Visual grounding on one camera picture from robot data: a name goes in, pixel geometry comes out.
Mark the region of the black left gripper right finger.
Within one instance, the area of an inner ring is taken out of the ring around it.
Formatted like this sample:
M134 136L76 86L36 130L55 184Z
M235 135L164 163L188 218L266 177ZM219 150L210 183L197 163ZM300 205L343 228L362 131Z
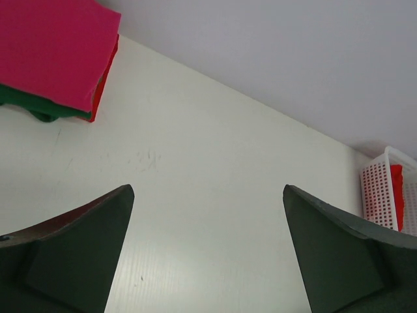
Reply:
M415 312L416 237L286 185L283 205L312 312Z

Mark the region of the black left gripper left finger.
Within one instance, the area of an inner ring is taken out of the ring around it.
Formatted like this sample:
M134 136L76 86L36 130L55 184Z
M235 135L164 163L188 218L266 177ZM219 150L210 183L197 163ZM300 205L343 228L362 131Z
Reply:
M123 185L1 236L2 312L103 312L134 206Z

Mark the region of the pink t shirt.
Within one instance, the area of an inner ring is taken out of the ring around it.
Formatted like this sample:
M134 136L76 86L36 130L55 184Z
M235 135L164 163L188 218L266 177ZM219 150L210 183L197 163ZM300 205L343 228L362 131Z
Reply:
M1 84L88 112L121 13L98 1L1 1Z

